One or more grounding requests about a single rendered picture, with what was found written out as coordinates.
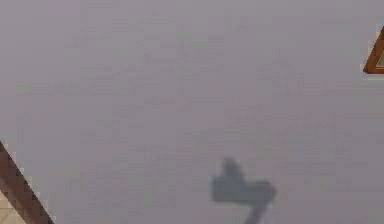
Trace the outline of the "brown framed wall picture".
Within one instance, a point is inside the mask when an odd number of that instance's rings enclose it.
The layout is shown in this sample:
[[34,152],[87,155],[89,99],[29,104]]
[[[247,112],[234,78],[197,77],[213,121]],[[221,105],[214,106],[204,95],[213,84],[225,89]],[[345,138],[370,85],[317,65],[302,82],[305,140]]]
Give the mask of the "brown framed wall picture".
[[368,75],[384,75],[384,26],[378,32],[363,71]]

